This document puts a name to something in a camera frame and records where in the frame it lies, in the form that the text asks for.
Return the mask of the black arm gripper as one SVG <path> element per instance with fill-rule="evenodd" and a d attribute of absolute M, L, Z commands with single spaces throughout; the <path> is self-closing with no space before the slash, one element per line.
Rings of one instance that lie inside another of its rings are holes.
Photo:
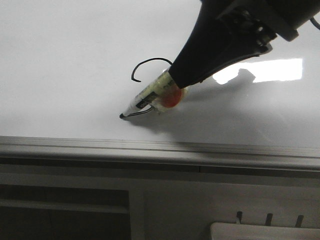
<path fill-rule="evenodd" d="M 203 0 L 195 26 L 168 72 L 179 88 L 202 82 L 272 50 L 273 32 L 288 42 L 320 11 L 318 0 Z"/>

